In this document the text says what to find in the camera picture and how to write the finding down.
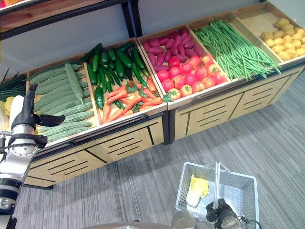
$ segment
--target yellow item in basket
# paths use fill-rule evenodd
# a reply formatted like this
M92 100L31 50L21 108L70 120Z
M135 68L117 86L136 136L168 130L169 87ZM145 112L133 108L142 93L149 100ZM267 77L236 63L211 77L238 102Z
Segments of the yellow item in basket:
M195 178L192 174L192 179L189 187L189 191L186 195L186 202L188 205L195 207L200 198L204 198L208 195L209 183L202 178Z

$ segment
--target carrot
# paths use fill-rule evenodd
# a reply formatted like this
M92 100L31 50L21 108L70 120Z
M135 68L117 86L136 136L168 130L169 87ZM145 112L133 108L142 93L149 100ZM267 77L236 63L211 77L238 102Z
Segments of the carrot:
M157 91L156 86L153 83L153 80L150 77L147 77L148 88L151 92Z
M107 119L107 123L112 122L118 118L120 118L123 115L123 110L122 109L118 109L116 112L114 112L113 115L110 116L110 118Z
M152 105L159 105L162 103L162 99L160 97L152 99L150 101L147 101L143 103L143 106L152 106Z
M129 116L129 115L132 115L133 114L133 111L132 110L129 110L127 111L125 114L123 114L122 117L126 117L126 116Z
M111 112L111 106L109 104L105 104L104 108L103 108L103 121L102 124L104 124L107 119L109 118Z
M106 101L106 104L110 104L118 99L125 98L128 96L128 93L125 89L120 90L116 95L112 96Z
M119 92L120 92L121 90L123 90L123 89L126 89L126 86L125 86L125 85L123 85L123 86L121 86L121 87L118 87L118 88L115 89L113 92L110 92L110 93L106 96L106 98L109 99L110 97L115 96L117 93L119 93Z

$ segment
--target yellow potato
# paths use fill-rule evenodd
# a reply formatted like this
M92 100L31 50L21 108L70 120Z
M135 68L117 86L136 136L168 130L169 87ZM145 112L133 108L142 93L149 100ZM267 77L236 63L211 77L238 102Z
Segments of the yellow potato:
M274 24L276 27L280 28L283 25L289 24L289 21L286 18L280 18Z
M305 49L300 48L296 50L297 56L305 55Z
M294 49L285 49L285 52L288 53L291 59L297 57L296 50Z
M295 33L300 33L302 36L305 35L305 31L304 29L300 28L300 27L295 27L294 28Z
M294 35L291 36L292 39L294 40L301 40L302 39L302 35L300 33L295 33Z
M295 45L293 43L285 42L283 44L283 46L285 47L285 50L286 49L295 49Z
M292 40L293 40L292 37L289 36L289 35L286 35L286 36L282 37L282 39L283 39L284 42L292 42Z
M280 51L284 51L285 50L285 47L283 45L275 45L273 46L272 50L275 52L275 53L278 53Z
M275 45L278 45L278 44L283 44L284 43L284 40L282 38L276 38L273 40L274 41L274 44Z
M292 44L294 44L295 45L295 49L299 49L299 48L301 48L301 41L299 41L299 40L293 40L292 41Z
M294 35L294 33L295 33L295 31L292 30L292 29L291 29L291 30L285 30L285 31L284 31L284 36L285 36L285 35L290 35L290 36L292 36L292 35Z
M274 43L274 41L273 41L272 39L266 40L265 43L266 43L266 45L268 45L270 48L272 48L272 47L275 45L275 43Z
M276 39L276 38L283 37L284 32L283 31L274 31L274 32L272 32L272 35L273 35L273 39Z
M294 26L292 24L286 24L286 25L281 26L281 31L293 30L293 29L294 29Z
M283 60L283 61L288 61L290 60L290 56L288 55L288 53L286 53L285 51L279 51L277 53L277 55Z

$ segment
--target red tomato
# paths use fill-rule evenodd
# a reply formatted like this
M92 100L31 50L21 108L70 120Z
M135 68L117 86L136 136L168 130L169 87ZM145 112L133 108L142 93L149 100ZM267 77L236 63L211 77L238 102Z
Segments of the red tomato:
M216 85L216 82L215 82L215 79L213 77L205 77L203 80L202 80L202 83L204 83L205 85L205 88L210 88L210 87L214 87Z
M161 70L161 71L159 71L159 72L157 73L157 76L158 76L158 78L159 78L159 80L160 80L161 82L163 82L164 80L170 78L169 75L168 75L168 71L166 71L166 70Z
M194 82L197 81L197 78L196 76L194 76L193 74L191 73L188 73L186 76L185 76L185 84L187 85L193 85Z
M192 85L193 93L203 91L204 89L205 89L205 85L201 81L197 81Z
M173 67L169 70L168 72L170 79L174 78L177 75L181 74L180 68L178 67Z
M168 66L170 68L179 67L180 66L180 60L177 57L174 56L174 57L170 58L170 60L168 61Z
M173 78L173 82L175 83L175 88L180 89L183 85L185 85L185 80L183 75L177 75Z
M195 71L195 76L197 78L198 81L201 81L203 80L205 77L208 76L208 71L206 68L204 67L201 67L201 68L198 68L196 71Z
M174 88L175 85L173 84L173 81L170 79L166 79L162 82L162 86L165 90L165 92L168 92L170 89Z
M199 68L201 64L201 60L199 56L192 56L189 60L190 65L193 67L193 69Z
M208 70L208 76L213 76L214 73L219 72L219 69L216 64L211 64L209 67L207 67Z
M210 66L213 64L213 57L211 55L205 55L201 58L201 61L205 66Z
M189 63L183 63L180 65L181 74L188 74L191 73L193 70L193 67Z
M192 87L190 85L184 85L182 88L179 90L181 97L186 97L190 94L193 93Z
M178 89L176 88L172 88L171 90L169 90L168 92L171 92L171 98L173 100L176 100L176 99L180 99L181 98L181 95L180 95L180 92Z

